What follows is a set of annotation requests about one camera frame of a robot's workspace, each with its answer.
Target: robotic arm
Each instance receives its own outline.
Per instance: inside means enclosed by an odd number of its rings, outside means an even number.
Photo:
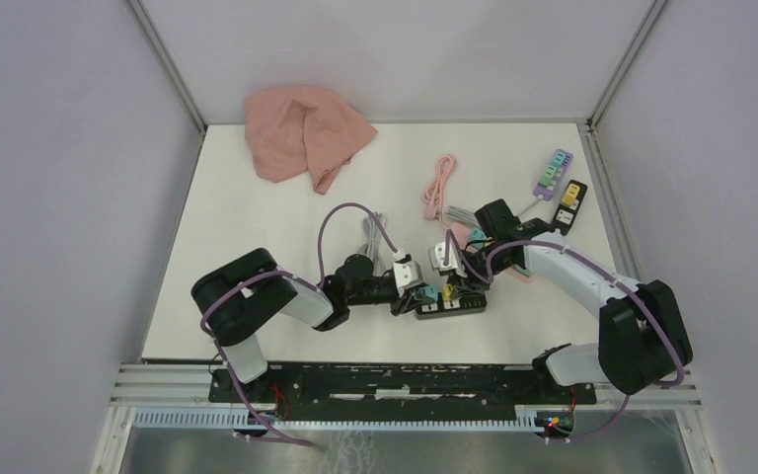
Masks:
[[[669,339],[680,363],[690,362],[687,333],[666,284],[659,280],[642,284],[604,269],[570,251],[562,235],[552,232],[544,221],[522,223],[502,199],[475,214],[493,239],[487,247],[470,253],[450,248],[447,241],[430,254],[432,266],[460,294],[473,298],[472,312],[486,307],[484,293],[492,278],[517,265],[562,288],[599,320],[599,344],[566,345],[534,360],[534,367],[547,373],[553,384],[608,381],[634,394],[675,371],[674,355],[650,318]],[[412,310],[420,313],[424,308],[433,312],[437,306],[447,313],[468,309],[461,307],[457,294],[439,294],[425,284],[419,265],[409,255],[381,276],[374,276],[372,270],[368,258],[352,255],[315,286],[278,267],[267,250],[257,249],[204,276],[191,293],[243,383],[267,369],[255,332],[277,312],[318,331],[329,331],[349,318],[350,305],[388,304],[395,316]],[[641,301],[645,308],[639,307]],[[648,317],[643,309],[650,313]]]

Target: white table surface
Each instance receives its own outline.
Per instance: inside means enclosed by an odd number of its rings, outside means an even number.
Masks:
[[[419,197],[444,153],[458,158],[446,188],[446,205],[471,210],[504,198],[513,211],[532,201],[531,190],[557,148],[573,153],[566,174],[589,185],[569,242],[614,268],[588,166],[572,123],[378,124],[377,137],[339,173],[325,196],[312,191],[308,174],[274,184],[252,166],[241,125],[208,129],[187,204],[161,286],[142,356],[213,357],[198,328],[191,296],[205,274],[258,247],[286,269],[317,282],[318,228],[336,204],[358,201],[388,215],[388,232],[432,273],[426,250],[443,238],[422,218]],[[550,219],[560,196],[539,203],[524,218]],[[327,272],[362,244],[364,213],[348,208],[331,220],[324,237]],[[390,262],[390,252],[383,247]],[[355,306],[350,319],[321,333],[278,314],[258,331],[269,360],[520,363],[562,343],[597,340],[597,322],[561,290],[536,277],[532,283],[496,278],[485,313],[419,321],[414,313],[391,316],[388,306]]]

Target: pink cable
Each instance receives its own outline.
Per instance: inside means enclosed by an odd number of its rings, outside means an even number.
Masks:
[[[446,181],[455,171],[457,160],[452,154],[443,155],[437,160],[434,181],[428,185],[422,193],[422,202],[425,204],[425,212],[422,214],[426,220],[438,220],[443,228],[449,226],[443,222],[443,192],[446,189]]]

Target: gray cable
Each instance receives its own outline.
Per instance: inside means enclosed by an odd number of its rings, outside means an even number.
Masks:
[[[385,214],[381,212],[376,213],[376,217],[382,224],[382,227],[388,225],[388,219]],[[373,262],[373,274],[382,275],[385,272],[385,262],[382,261],[382,256],[379,255],[379,226],[376,225],[376,221],[371,217],[365,217],[361,221],[361,230],[364,232],[365,243],[358,249],[358,253],[367,256]]]
[[[538,204],[541,201],[542,201],[542,199],[540,197],[536,197],[536,200],[534,200],[533,202],[530,202],[530,205],[528,205],[527,207],[523,208],[521,210],[521,212],[515,214],[515,216],[516,217],[521,217],[522,215],[526,214],[528,210],[532,209],[534,205]]]
[[[466,210],[463,207],[450,205],[449,208],[446,209],[446,217],[456,222],[460,222],[461,224],[469,225],[471,227],[479,227],[478,219],[475,218],[475,213],[471,210]]]

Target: metal frame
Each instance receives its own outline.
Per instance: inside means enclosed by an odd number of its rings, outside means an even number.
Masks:
[[[648,10],[646,10],[646,14],[641,20],[641,24],[638,25],[635,35],[629,41],[629,45],[626,46],[626,52],[623,53],[623,57],[612,73],[612,77],[609,79],[608,84],[606,84],[606,88],[600,94],[600,99],[597,101],[591,117],[588,118],[588,126],[592,130],[597,128],[597,125],[609,109],[609,104],[611,104],[612,99],[614,99],[615,94],[620,89],[621,84],[623,84],[623,80],[626,79],[626,75],[632,68],[632,64],[635,63],[635,60],[641,53],[641,48],[644,46],[646,39],[649,38],[649,34],[652,33],[653,27],[661,18],[661,14],[665,11],[668,3],[669,0],[652,0]]]
[[[132,18],[146,38],[150,49],[164,70],[185,108],[190,121],[199,130],[199,148],[207,130],[198,107],[188,90],[181,73],[176,67],[155,25],[149,17],[141,0],[123,0]],[[620,207],[613,186],[613,179],[607,163],[604,162],[597,144],[596,127],[600,123],[609,104],[625,80],[632,64],[641,52],[644,42],[654,25],[665,11],[669,0],[653,0],[644,15],[637,32],[633,36],[626,52],[618,63],[596,107],[589,118],[582,119],[521,119],[507,120],[518,122],[575,122],[582,140],[585,157],[594,181],[600,201],[603,221],[609,234],[615,263],[619,270],[627,275],[643,279],[641,266],[634,252],[632,237],[628,231],[623,209]],[[435,120],[434,122],[455,122],[458,120]],[[473,120],[476,122],[503,122],[505,120]],[[121,467],[129,434],[137,426],[187,426],[191,428],[225,429],[233,427],[254,428],[247,426],[248,410],[243,406],[231,404],[213,404],[208,402],[211,375],[206,365],[148,365],[124,364],[120,368],[114,387],[112,400],[106,414],[101,438],[91,464],[92,473],[117,473]],[[596,385],[596,405],[577,406],[578,411],[614,411],[620,406],[623,394],[611,385]],[[257,409],[270,409],[271,404],[259,404]],[[494,424],[462,424],[456,427],[447,425],[425,426],[416,424],[371,424],[371,430],[478,430],[478,431],[527,431],[521,420],[526,420],[536,411],[562,410],[562,406],[516,406],[517,422],[514,425],[498,426]],[[687,373],[685,383],[679,387],[662,389],[649,387],[632,397],[627,410],[651,411],[673,410],[676,413],[682,432],[684,446],[693,472],[695,474],[715,474],[717,468],[708,449],[703,430],[704,412],[696,390],[695,378]],[[365,427],[350,423],[301,422],[300,427],[282,424],[281,428],[319,429],[319,430],[353,430]]]
[[[164,74],[167,75],[167,80],[170,81],[170,85],[173,86],[173,90],[182,102],[182,107],[188,113],[190,122],[192,122],[199,133],[205,133],[207,131],[207,123],[205,123],[204,118],[201,116],[201,112],[196,106],[190,90],[188,90],[188,86],[185,84],[184,79],[182,79],[182,74],[179,72],[179,68],[176,67],[176,62],[173,61],[173,57],[167,50],[167,46],[164,45],[164,41],[158,35],[158,31],[155,29],[155,24],[152,23],[146,7],[144,7],[141,0],[123,0],[123,3],[129,9],[129,13],[132,15],[135,25],[138,26],[138,30],[144,35],[144,39],[158,61],[158,65],[161,66]]]
[[[190,195],[190,188],[193,186],[193,175],[195,174],[196,165],[198,165],[198,158],[201,156],[201,147],[204,145],[204,136],[206,132],[202,132],[198,136],[198,145],[196,146],[195,160],[192,162],[190,168],[188,182],[185,187],[185,200],[179,207],[179,212],[176,214],[176,221],[173,224],[173,239],[170,241],[170,245],[167,247],[166,258],[164,259],[164,265],[161,268],[161,277],[158,280],[158,284],[154,287],[149,306],[149,317],[147,318],[146,325],[144,326],[143,336],[141,337],[140,344],[138,345],[138,356],[143,354],[144,346],[146,346],[146,337],[149,332],[150,326],[152,326],[152,318],[155,317],[155,307],[158,305],[158,294],[161,291],[161,286],[164,284],[164,277],[167,275],[167,266],[170,264],[170,253],[173,251],[173,246],[176,244],[176,237],[179,236],[179,227],[182,225],[182,216],[185,213],[185,204],[188,202],[188,196]]]
[[[124,364],[120,367],[112,401],[97,452],[92,473],[116,473],[132,428],[212,428],[258,429],[247,423],[248,410],[241,404],[216,404],[208,401],[211,374],[206,364]],[[609,384],[597,384],[596,405],[578,405],[578,411],[615,411],[623,394]],[[258,404],[258,410],[273,408]],[[300,430],[327,431],[480,431],[527,432],[528,420],[537,411],[559,411],[565,406],[516,406],[516,422],[484,423],[458,422],[444,424],[364,424],[331,422],[282,423],[278,427]],[[716,474],[702,429],[703,407],[696,390],[695,376],[687,372],[685,383],[664,389],[649,387],[634,395],[628,411],[649,412],[673,410],[682,431],[684,446],[694,474]]]

